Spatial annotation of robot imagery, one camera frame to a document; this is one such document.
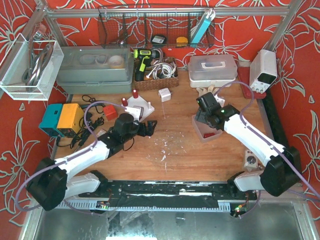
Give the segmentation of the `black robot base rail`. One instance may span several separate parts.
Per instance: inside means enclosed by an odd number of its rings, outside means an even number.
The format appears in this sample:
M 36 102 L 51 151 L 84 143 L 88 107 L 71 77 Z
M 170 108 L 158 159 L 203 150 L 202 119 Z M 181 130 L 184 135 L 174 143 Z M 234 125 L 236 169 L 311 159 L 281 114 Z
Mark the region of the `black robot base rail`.
M 102 190 L 85 192 L 80 198 L 106 199 L 111 207 L 160 209 L 209 209 L 219 203 L 247 203 L 257 194 L 233 192 L 226 182 L 203 181 L 109 181 Z

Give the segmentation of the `clear tray of red parts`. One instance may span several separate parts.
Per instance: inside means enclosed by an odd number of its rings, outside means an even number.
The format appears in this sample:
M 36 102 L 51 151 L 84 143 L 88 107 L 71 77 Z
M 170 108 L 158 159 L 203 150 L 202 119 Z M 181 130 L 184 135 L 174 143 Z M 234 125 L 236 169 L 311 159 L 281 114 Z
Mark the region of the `clear tray of red parts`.
M 195 130 L 195 133 L 197 134 L 199 140 L 202 143 L 207 143 L 207 142 L 216 140 L 222 135 L 222 133 L 223 133 L 222 130 L 217 130 L 216 128 L 211 128 L 207 124 L 197 121 L 195 119 L 195 117 L 196 117 L 196 115 L 193 115 L 191 117 L 191 123 L 192 123 L 194 130 Z M 215 133 L 215 135 L 208 137 L 208 138 L 204 138 L 204 134 L 206 134 L 206 133 Z

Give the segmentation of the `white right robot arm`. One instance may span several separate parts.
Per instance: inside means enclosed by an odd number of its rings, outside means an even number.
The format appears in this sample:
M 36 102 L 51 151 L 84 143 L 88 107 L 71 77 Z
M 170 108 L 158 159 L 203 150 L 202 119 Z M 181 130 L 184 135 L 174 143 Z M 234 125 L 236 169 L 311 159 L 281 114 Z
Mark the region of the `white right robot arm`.
M 227 180 L 232 196 L 238 192 L 266 191 L 278 197 L 300 179 L 300 153 L 295 147 L 285 147 L 262 134 L 249 123 L 243 113 L 231 104 L 221 106 L 210 92 L 196 99 L 199 113 L 206 124 L 222 130 L 240 141 L 262 163 L 260 171 L 241 171 Z

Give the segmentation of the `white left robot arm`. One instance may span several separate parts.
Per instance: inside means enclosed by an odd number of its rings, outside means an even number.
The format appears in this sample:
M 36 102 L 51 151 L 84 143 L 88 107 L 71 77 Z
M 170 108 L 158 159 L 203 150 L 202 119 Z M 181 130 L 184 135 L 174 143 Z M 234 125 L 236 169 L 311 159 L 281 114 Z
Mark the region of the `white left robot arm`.
M 108 190 L 108 179 L 101 172 L 92 170 L 85 175 L 78 174 L 124 150 L 125 143 L 135 136 L 151 137 L 157 123 L 156 120 L 139 122 L 131 114 L 122 113 L 114 126 L 87 147 L 66 157 L 42 159 L 28 179 L 26 190 L 46 211 L 72 196 L 104 194 Z

